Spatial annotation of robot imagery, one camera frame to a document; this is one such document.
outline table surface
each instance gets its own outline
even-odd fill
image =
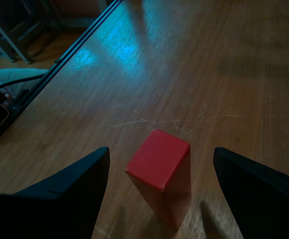
[[[154,128],[192,146],[193,203],[177,233],[124,171]],[[122,1],[0,137],[0,193],[101,146],[111,168],[93,238],[242,238],[213,151],[289,175],[289,1]]]

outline wooden floor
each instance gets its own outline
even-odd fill
[[[124,172],[154,128],[192,146],[177,233]],[[124,0],[0,138],[0,193],[100,146],[111,167],[94,239],[241,239],[213,151],[289,175],[289,1]]]
[[[0,56],[0,69],[7,68],[38,68],[49,69],[56,59],[80,37],[86,28],[66,28],[64,32],[51,30],[41,33],[29,44],[27,52],[33,58],[32,64],[26,64],[19,56],[17,61],[10,63],[7,57]]]

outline black cable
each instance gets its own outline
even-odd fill
[[[39,78],[42,78],[43,76],[44,76],[44,74],[39,75],[39,76],[32,76],[32,77],[28,77],[28,78],[13,80],[13,81],[7,81],[5,83],[0,84],[0,89],[4,88],[6,86],[14,85],[14,84],[25,82],[25,81],[37,80]]]

